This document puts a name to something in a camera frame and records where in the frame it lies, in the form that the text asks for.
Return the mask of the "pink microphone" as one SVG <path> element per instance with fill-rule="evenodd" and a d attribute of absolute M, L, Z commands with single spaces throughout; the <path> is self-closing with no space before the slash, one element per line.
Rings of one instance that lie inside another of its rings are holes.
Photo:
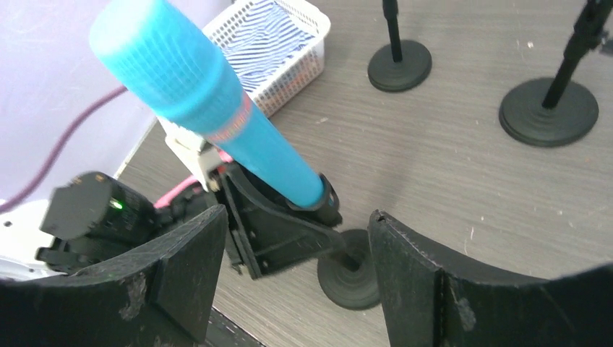
<path fill-rule="evenodd" d="M 228 153 L 217 149 L 208 150 L 199 155 L 189 152 L 186 155 L 180 155 L 179 159 L 188 168 L 191 175 L 160 197 L 154 203 L 156 208 L 169 206 L 174 198 L 194 187 L 199 187 L 209 192 L 207 183 L 211 181 L 209 178 L 210 174 L 224 163 L 231 163 L 233 161 L 233 158 Z"/>

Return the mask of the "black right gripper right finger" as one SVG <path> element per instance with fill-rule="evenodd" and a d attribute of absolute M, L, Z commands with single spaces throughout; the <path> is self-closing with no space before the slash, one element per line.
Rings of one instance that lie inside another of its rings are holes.
<path fill-rule="evenodd" d="M 369 243 L 391 346 L 610 346 L 612 266 L 556 279 L 494 267 L 388 213 Z"/>

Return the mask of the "black front microphone stand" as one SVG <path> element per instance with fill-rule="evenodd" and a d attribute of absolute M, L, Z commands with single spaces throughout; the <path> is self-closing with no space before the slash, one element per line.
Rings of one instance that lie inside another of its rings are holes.
<path fill-rule="evenodd" d="M 287 205 L 300 216 L 327 227 L 341 241 L 317 262 L 317 278 L 326 297 L 344 309 L 371 309 L 380 303 L 380 292 L 368 233 L 360 228 L 335 230 L 343 222 L 340 202 L 327 178 L 321 174 L 320 180 L 323 193 L 313 206 L 299 207 L 292 202 Z"/>

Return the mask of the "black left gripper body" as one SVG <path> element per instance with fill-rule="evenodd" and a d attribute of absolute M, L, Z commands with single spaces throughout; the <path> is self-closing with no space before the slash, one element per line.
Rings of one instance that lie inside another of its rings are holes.
<path fill-rule="evenodd" d="M 324 196 L 315 207 L 297 207 L 238 163 L 219 168 L 218 200 L 229 213 L 233 265 L 252 279 L 280 273 L 312 258 L 340 250 L 339 201 L 325 176 Z"/>

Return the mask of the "blue microphone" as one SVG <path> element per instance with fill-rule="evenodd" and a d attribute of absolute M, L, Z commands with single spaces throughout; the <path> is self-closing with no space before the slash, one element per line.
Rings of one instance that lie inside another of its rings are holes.
<path fill-rule="evenodd" d="M 112 1 L 90 47 L 155 114 L 202 135 L 294 205 L 323 197 L 319 175 L 244 91 L 222 51 L 168 1 Z"/>

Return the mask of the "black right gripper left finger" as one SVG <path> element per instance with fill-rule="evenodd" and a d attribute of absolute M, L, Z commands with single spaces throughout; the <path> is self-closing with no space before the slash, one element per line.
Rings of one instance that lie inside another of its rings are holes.
<path fill-rule="evenodd" d="M 221 205 L 74 275 L 1 283 L 3 346 L 201 346 L 223 257 Z"/>

